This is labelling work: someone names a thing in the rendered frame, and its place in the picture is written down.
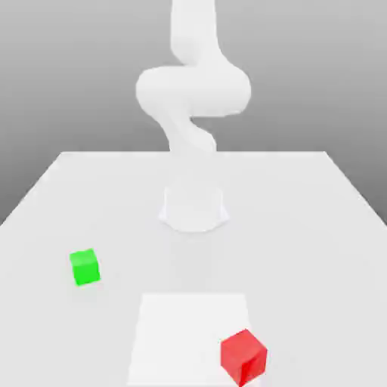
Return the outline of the small green cube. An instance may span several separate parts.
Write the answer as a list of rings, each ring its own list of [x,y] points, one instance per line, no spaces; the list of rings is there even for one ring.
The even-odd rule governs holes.
[[[77,286],[94,283],[101,279],[98,259],[93,249],[71,253],[70,262]]]

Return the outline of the small red cube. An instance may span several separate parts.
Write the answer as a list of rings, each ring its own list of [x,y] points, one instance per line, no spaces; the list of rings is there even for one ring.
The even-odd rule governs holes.
[[[221,341],[220,364],[238,387],[265,372],[267,357],[266,346],[248,329]]]

